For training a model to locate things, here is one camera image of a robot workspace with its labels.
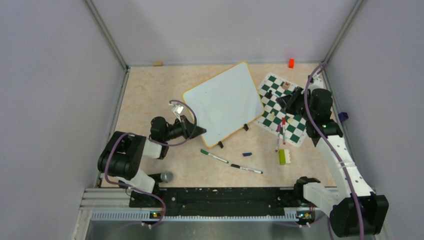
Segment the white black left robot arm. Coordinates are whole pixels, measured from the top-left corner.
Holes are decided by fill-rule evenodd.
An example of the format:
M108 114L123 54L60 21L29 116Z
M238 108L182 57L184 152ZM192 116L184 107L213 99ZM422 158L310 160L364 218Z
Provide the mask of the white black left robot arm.
M168 153L170 140L183 137L185 140L207 133L203 127L191 123L185 115L177 118L173 124L164 117L157 116L151 120L149 137L115 131L99 156L97 169L104 173L107 161L112 154L107 175L116 177L119 183L135 187L142 192L141 200L149 207L160 202L160 193L155 184L160 180L147 175L140 168L143 157L162 160Z

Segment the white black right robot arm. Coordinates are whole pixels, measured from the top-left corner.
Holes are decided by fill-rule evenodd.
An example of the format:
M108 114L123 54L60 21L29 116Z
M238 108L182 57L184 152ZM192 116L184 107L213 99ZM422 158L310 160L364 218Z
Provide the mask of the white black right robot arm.
M276 102L286 113L305 119L307 136L326 159L337 187L337 193L332 193L316 178L300 177L294 185L294 202L318 207L337 237L378 235L389 202L366 183L347 150L343 132L331 118L332 93L323 88L297 87Z

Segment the yellow framed whiteboard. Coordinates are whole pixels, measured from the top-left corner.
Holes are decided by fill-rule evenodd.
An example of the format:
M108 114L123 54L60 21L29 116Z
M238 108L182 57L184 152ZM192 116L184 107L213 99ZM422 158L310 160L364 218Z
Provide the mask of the yellow framed whiteboard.
M208 148L218 145L265 112L246 61L188 89L182 99L192 108L198 126L206 129L201 137Z

